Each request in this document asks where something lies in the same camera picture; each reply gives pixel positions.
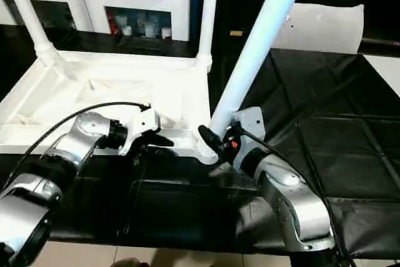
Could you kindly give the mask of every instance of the silver robotic arm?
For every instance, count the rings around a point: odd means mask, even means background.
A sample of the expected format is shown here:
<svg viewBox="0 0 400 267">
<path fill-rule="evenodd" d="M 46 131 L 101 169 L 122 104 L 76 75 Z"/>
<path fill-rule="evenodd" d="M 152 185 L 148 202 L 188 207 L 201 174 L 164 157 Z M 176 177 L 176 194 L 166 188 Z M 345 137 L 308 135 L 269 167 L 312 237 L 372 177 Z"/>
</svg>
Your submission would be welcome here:
<svg viewBox="0 0 400 267">
<path fill-rule="evenodd" d="M 49 237 L 54 208 L 96 148 L 125 155 L 134 140 L 159 127 L 153 109 L 127 126 L 94 112 L 79 115 L 70 132 L 0 193 L 0 266 L 29 266 L 35 260 Z"/>
<path fill-rule="evenodd" d="M 265 137 L 262 118 L 260 108 L 235 113 L 222 141 L 204 126 L 199 132 L 222 160 L 253 179 L 276 214 L 288 251 L 334 248 L 330 218 L 320 197 L 283 157 L 254 140 Z"/>
</svg>

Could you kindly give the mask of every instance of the black table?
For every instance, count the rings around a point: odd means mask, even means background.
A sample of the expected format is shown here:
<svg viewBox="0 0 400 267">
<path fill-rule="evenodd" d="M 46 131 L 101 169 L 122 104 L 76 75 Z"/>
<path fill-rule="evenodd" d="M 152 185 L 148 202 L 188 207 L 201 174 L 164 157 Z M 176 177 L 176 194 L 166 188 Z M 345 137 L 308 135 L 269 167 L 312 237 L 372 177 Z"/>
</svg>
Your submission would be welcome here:
<svg viewBox="0 0 400 267">
<path fill-rule="evenodd" d="M 194 56 L 186 43 L 49 31 L 59 49 Z M 3 98 L 35 56 L 23 28 L 0 27 Z M 214 57 L 212 109 L 238 54 Z M 268 141 L 322 182 L 355 258 L 400 257 L 400 99 L 362 56 L 273 49 L 243 107 L 260 106 Z M 96 157 L 62 202 L 53 240 L 285 254 L 252 182 L 149 149 L 140 161 Z M 20 156 L 0 155 L 0 181 Z"/>
</svg>

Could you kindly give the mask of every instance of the white pipe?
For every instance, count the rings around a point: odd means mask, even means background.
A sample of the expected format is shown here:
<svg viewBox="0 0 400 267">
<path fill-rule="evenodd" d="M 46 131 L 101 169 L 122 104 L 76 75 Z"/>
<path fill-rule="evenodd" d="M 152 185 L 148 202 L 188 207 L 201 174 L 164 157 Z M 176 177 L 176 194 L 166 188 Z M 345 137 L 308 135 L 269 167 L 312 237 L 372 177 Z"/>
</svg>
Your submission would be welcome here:
<svg viewBox="0 0 400 267">
<path fill-rule="evenodd" d="M 264 1 L 212 117 L 210 128 L 219 136 L 223 136 L 233 113 L 242 104 L 294 2 Z"/>
<path fill-rule="evenodd" d="M 211 63 L 211 44 L 213 42 L 214 17 L 217 0 L 204 0 L 198 57 L 207 58 Z"/>
<path fill-rule="evenodd" d="M 15 3 L 31 35 L 37 56 L 43 59 L 46 65 L 52 64 L 56 51 L 44 33 L 30 0 L 15 0 Z"/>
</svg>

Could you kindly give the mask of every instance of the floor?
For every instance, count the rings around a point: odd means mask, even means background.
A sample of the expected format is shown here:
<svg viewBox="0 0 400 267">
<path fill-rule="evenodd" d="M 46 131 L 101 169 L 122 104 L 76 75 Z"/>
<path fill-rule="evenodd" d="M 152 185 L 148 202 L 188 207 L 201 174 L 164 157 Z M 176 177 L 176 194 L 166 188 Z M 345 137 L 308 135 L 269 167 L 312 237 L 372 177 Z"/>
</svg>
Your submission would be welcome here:
<svg viewBox="0 0 400 267">
<path fill-rule="evenodd" d="M 151 267 L 290 267 L 289 258 L 283 256 L 58 242 L 47 242 L 33 267 L 110 267 L 114 261 L 132 257 Z M 359 267 L 384 267 L 394 261 L 358 259 L 356 264 Z"/>
</svg>

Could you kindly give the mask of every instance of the white plastic tray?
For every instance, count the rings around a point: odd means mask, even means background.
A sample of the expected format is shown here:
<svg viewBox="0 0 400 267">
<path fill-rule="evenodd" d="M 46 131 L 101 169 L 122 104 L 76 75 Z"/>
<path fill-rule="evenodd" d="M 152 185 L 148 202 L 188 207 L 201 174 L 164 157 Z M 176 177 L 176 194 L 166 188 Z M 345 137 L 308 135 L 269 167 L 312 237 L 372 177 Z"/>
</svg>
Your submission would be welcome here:
<svg viewBox="0 0 400 267">
<path fill-rule="evenodd" d="M 23 153 L 67 115 L 111 101 L 151 104 L 161 115 L 161 134 L 174 140 L 178 153 L 196 148 L 193 133 L 210 120 L 207 66 L 197 59 L 58 53 L 62 66 L 45 67 L 37 59 L 0 103 L 0 153 Z M 126 123 L 138 109 L 113 106 L 96 111 Z M 71 124 L 50 135 L 35 153 L 43 153 Z"/>
</svg>

